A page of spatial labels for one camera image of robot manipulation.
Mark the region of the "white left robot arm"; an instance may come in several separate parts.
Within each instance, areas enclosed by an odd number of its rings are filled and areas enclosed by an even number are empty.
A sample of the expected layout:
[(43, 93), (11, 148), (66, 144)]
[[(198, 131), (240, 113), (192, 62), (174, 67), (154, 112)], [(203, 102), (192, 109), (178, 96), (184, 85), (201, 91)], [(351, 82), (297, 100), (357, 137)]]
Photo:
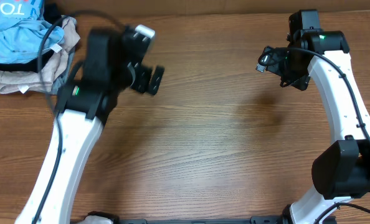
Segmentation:
[(70, 223), (84, 167), (118, 95), (127, 88), (149, 95), (159, 90), (164, 67), (142, 64), (155, 38), (144, 25), (91, 30), (85, 59), (58, 91), (49, 148), (16, 223)]

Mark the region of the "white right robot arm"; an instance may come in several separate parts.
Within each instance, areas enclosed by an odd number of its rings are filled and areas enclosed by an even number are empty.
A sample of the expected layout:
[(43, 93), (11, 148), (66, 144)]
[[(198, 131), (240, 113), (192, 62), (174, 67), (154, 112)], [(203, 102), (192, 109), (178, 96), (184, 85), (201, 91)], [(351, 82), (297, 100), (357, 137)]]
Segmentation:
[(306, 90), (313, 80), (328, 118), (330, 147), (311, 168), (312, 187), (287, 205), (281, 215), (256, 216), (252, 223), (335, 223), (334, 212), (352, 207), (370, 193), (370, 115), (351, 66), (344, 34), (325, 31), (318, 11), (300, 10), (289, 17), (287, 47), (266, 47), (256, 69), (276, 74), (281, 87)]

